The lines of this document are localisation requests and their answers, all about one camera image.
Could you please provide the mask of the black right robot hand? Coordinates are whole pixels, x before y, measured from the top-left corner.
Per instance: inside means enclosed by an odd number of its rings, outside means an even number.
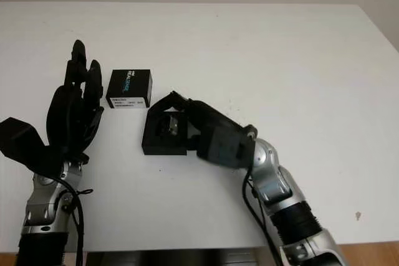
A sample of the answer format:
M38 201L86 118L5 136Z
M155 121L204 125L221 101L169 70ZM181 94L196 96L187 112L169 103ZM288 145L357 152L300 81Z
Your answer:
M253 138L257 136L254 126L241 126L205 102L172 91L149 108L142 149L145 155L186 155L196 149L199 133L205 128L219 126ZM189 128L199 133L190 135Z

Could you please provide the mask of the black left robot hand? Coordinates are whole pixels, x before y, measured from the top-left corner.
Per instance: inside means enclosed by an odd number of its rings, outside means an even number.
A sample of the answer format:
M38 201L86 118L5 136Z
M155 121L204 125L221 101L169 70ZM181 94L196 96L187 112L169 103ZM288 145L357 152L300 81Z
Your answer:
M85 150L99 128L104 108L102 73L98 61L87 67L85 45L76 40L67 62L64 83L58 87L50 103L46 119L49 146L64 159L87 164Z

